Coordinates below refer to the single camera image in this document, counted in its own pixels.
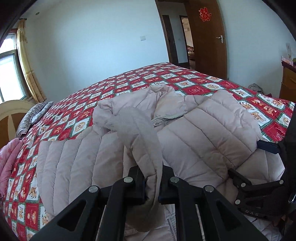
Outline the yellow right curtain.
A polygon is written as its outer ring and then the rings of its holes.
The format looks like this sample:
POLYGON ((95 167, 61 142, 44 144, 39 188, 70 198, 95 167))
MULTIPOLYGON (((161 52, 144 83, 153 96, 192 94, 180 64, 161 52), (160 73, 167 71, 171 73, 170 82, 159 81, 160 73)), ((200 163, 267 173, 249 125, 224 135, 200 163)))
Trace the yellow right curtain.
POLYGON ((25 19, 21 19, 18 22, 16 31, 16 48, 18 51, 18 58, 20 60, 21 70, 29 91, 32 95, 32 98, 36 103, 40 103, 44 102, 47 98, 40 86, 40 83, 36 77, 33 68, 30 65, 26 48, 26 44, 28 42, 25 32, 25 22, 25 19))

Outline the beige quilted down jacket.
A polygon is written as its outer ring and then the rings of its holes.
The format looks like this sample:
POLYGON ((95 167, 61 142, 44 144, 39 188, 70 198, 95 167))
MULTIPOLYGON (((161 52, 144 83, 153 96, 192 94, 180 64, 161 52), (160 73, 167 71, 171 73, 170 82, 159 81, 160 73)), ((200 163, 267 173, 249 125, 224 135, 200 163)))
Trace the beige quilted down jacket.
POLYGON ((147 180, 145 204, 127 216, 125 240, 176 240, 175 208, 158 203, 163 166, 197 187, 214 186, 231 203, 235 169, 253 184, 279 180, 279 155, 257 148, 257 120, 226 90, 212 96, 179 96, 150 86, 98 102, 92 126, 77 138, 42 141, 37 185, 46 225, 92 185, 113 185, 138 166, 147 180))

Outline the wooden dresser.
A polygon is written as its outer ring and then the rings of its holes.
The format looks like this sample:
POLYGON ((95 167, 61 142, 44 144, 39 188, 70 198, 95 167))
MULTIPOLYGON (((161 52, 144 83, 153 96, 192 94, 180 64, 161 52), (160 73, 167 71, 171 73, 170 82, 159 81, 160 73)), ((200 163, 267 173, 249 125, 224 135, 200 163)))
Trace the wooden dresser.
POLYGON ((296 101, 296 71, 295 67, 282 61, 283 75, 280 88, 280 99, 296 101))

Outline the pile of clothes on floor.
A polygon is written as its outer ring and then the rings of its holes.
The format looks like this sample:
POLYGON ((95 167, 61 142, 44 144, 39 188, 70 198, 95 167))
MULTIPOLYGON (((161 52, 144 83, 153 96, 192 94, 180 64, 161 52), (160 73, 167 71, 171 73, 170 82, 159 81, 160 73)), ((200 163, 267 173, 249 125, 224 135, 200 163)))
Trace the pile of clothes on floor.
POLYGON ((259 85, 257 85, 256 83, 253 83, 253 84, 249 85, 248 89, 250 89, 252 91, 255 91, 257 93, 264 94, 263 89, 259 85))

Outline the pink folded blanket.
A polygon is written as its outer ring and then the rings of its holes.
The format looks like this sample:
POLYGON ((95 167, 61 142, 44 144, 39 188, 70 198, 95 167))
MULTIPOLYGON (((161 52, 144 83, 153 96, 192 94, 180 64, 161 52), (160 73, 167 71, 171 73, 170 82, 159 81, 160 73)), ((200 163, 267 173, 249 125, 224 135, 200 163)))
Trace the pink folded blanket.
POLYGON ((23 146, 23 141, 15 138, 1 148, 1 199, 5 196, 8 180, 13 170, 16 158, 23 146))

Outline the red patterned bed sheet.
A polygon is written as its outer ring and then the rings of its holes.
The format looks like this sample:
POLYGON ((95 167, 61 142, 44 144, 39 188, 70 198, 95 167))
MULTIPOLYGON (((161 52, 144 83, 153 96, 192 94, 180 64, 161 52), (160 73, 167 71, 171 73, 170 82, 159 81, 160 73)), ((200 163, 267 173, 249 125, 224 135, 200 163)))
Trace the red patterned bed sheet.
POLYGON ((283 138, 295 105, 287 97, 269 97, 231 81, 170 63, 145 66, 81 89, 54 104, 23 138, 1 204, 6 221, 20 240, 29 240, 48 222, 35 175, 39 143, 76 138, 92 125, 91 116, 100 100, 150 85, 171 86, 179 95, 211 96, 225 89, 254 116, 262 135, 272 142, 283 138))

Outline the cream and brown headboard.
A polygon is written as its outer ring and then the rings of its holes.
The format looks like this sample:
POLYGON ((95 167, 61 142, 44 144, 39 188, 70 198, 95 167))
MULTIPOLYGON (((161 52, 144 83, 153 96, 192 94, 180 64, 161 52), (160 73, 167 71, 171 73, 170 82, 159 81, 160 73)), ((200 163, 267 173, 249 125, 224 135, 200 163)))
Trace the cream and brown headboard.
POLYGON ((21 120, 33 106, 33 103, 23 100, 1 103, 0 148, 16 137, 16 130, 21 120))

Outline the red double happiness sticker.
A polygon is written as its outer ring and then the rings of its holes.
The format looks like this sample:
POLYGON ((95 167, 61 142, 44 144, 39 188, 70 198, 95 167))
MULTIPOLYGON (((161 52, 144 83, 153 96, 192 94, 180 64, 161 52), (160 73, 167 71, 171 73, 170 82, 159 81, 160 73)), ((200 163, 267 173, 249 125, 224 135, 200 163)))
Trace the red double happiness sticker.
POLYGON ((199 9, 199 17, 203 22, 209 22, 211 20, 212 14, 209 12, 209 10, 206 7, 199 9))

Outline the window with dark frame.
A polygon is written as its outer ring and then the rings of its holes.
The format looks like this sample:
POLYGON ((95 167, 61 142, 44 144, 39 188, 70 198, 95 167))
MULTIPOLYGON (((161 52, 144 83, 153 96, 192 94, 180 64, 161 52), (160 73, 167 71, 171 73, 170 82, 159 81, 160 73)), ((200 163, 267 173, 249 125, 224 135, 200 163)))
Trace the window with dark frame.
POLYGON ((1 103, 25 100, 30 93, 23 77, 16 45, 16 29, 12 29, 1 45, 1 103))

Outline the brown wooden door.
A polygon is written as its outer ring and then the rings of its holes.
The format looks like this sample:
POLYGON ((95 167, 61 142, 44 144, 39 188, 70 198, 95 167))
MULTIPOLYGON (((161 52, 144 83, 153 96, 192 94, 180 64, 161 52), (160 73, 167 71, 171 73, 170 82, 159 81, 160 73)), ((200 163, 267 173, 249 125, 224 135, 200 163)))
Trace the brown wooden door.
POLYGON ((186 1, 191 35, 194 45, 195 69, 207 75, 227 78, 227 49, 222 16, 217 1, 186 1), (206 7, 212 14, 209 22, 203 22, 199 9, 206 7), (216 37, 223 36, 221 44, 216 37))

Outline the grey striped pillow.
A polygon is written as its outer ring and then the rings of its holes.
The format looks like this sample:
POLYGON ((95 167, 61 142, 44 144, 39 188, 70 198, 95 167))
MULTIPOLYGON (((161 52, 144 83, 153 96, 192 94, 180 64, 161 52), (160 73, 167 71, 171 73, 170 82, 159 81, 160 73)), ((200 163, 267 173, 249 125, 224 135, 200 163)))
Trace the grey striped pillow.
POLYGON ((53 101, 34 105, 23 117, 16 130, 16 138, 22 139, 30 127, 35 125, 54 104, 53 101))

